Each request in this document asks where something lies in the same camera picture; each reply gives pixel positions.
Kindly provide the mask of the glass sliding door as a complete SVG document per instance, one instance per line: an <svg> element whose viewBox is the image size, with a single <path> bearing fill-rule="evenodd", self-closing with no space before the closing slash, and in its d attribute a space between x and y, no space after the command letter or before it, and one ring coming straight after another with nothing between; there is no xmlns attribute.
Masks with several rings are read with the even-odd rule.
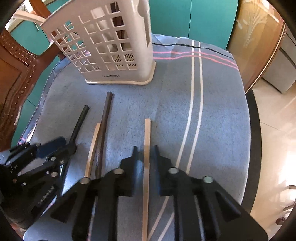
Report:
<svg viewBox="0 0 296 241"><path fill-rule="evenodd" d="M237 63L245 92L254 87L271 64L286 28L268 1L239 1L227 50Z"/></svg>

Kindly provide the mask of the brown wooden chair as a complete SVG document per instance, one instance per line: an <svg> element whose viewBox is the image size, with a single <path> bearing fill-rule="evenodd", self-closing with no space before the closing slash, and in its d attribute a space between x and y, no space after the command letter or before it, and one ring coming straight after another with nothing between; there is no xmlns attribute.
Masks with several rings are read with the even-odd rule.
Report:
<svg viewBox="0 0 296 241"><path fill-rule="evenodd" d="M23 1L1 1L1 151L11 146L25 100L42 72L58 56L65 55L50 44L41 55L21 46L5 29Z"/></svg>

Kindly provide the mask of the blue striped cloth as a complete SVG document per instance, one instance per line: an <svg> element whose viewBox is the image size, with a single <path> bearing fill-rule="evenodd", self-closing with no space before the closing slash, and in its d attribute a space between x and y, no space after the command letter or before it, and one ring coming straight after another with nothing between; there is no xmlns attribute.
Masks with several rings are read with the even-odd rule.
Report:
<svg viewBox="0 0 296 241"><path fill-rule="evenodd" d="M231 53L188 38L153 35L156 68L144 86L87 84L68 60L50 73L21 140L44 144L69 138L84 106L64 190L85 172L95 126L113 94L102 173L117 168L137 146L135 193L118 199L118 240L142 240L144 145L158 147L172 165L194 178L211 176L237 202L243 200L250 156L250 120L237 63Z"/></svg>

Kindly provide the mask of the light wooden chopstick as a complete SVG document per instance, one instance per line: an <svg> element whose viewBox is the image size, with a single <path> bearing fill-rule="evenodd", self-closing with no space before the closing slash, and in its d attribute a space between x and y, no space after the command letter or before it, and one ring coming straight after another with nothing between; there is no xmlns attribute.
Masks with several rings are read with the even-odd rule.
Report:
<svg viewBox="0 0 296 241"><path fill-rule="evenodd" d="M98 143L99 129L100 129L100 123L97 123L96 127L95 127L94 134L93 134L93 138L91 141L91 145L90 145L90 149L89 149L89 153L88 153L88 158L87 158L86 169L85 169L85 174L84 174L84 177L86 177L86 178L90 178L90 176L91 176L91 170L92 170L96 147L97 147L97 143Z"/></svg>

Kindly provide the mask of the white plastic utensil basket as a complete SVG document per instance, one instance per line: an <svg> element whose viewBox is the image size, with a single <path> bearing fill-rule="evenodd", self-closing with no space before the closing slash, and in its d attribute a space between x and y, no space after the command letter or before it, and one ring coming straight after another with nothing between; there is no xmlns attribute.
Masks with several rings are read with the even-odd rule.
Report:
<svg viewBox="0 0 296 241"><path fill-rule="evenodd" d="M68 1L41 28L89 84L152 81L148 1Z"/></svg>

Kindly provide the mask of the silver refrigerator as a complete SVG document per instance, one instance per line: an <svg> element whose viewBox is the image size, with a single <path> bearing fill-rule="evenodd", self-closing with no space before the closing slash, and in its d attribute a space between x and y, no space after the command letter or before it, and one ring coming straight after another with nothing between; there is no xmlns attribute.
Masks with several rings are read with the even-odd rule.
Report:
<svg viewBox="0 0 296 241"><path fill-rule="evenodd" d="M286 93L295 82L295 38L287 28L281 46L263 75L263 79L281 93Z"/></svg>

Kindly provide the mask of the dark brown chopstick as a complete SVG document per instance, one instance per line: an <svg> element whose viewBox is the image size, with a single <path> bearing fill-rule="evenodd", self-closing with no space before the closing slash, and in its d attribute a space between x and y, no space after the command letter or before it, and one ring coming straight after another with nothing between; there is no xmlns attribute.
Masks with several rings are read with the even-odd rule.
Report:
<svg viewBox="0 0 296 241"><path fill-rule="evenodd" d="M108 116L110 112L112 97L113 97L113 93L107 92L102 119L100 123L100 128L98 132L98 144L97 144L96 166L95 166L96 178L100 178L102 173L103 149L104 149L106 128L107 128L107 122L108 122Z"/></svg>

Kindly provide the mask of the black chopstick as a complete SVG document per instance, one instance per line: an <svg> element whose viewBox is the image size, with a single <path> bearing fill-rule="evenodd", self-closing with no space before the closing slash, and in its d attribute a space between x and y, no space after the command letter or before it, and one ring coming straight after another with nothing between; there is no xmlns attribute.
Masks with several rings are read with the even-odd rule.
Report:
<svg viewBox="0 0 296 241"><path fill-rule="evenodd" d="M77 147L76 147L75 141L78 136L79 130L83 124L83 121L86 118L88 111L89 111L89 106L85 105L80 116L79 116L79 119L74 127L74 130L73 130L73 133L72 133L71 138L69 140L69 143L67 144L67 146L65 146L66 156L65 156L65 159L63 160L64 162L63 162L63 167L61 170L61 176L63 178L66 177L66 173L68 171L70 157L72 155L74 155L76 152Z"/></svg>

